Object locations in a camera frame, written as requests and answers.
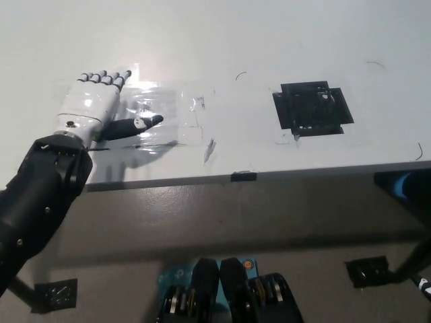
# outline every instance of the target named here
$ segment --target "robotic hand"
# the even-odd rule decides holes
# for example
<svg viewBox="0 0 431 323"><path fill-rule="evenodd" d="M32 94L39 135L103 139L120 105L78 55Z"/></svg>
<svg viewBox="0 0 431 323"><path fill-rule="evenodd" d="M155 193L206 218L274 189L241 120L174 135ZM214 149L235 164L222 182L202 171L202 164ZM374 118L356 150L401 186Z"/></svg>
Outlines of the robotic hand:
<svg viewBox="0 0 431 323"><path fill-rule="evenodd" d="M142 133L161 116L112 121L131 75L81 74L58 114L53 135L36 140L0 194L0 296L28 259L43 250L79 196L92 170L94 139Z"/></svg>
<svg viewBox="0 0 431 323"><path fill-rule="evenodd" d="M76 138L89 148L93 140L132 137L162 122L163 117L158 115L112 121L119 107L120 92L130 75L130 71L81 74L61 106L55 134Z"/></svg>

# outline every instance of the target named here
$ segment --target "white table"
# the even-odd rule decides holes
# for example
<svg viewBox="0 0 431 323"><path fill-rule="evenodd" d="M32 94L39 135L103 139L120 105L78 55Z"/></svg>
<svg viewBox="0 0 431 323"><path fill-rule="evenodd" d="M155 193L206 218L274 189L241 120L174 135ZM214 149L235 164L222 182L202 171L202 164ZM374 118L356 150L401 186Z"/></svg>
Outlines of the white table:
<svg viewBox="0 0 431 323"><path fill-rule="evenodd" d="M419 0L5 2L0 186L50 134L68 85L101 69L132 68L129 88L172 90L176 145L91 152L90 190L430 167L430 10ZM341 87L355 123L296 142L271 94L322 80ZM205 109L191 111L201 96Z"/></svg>

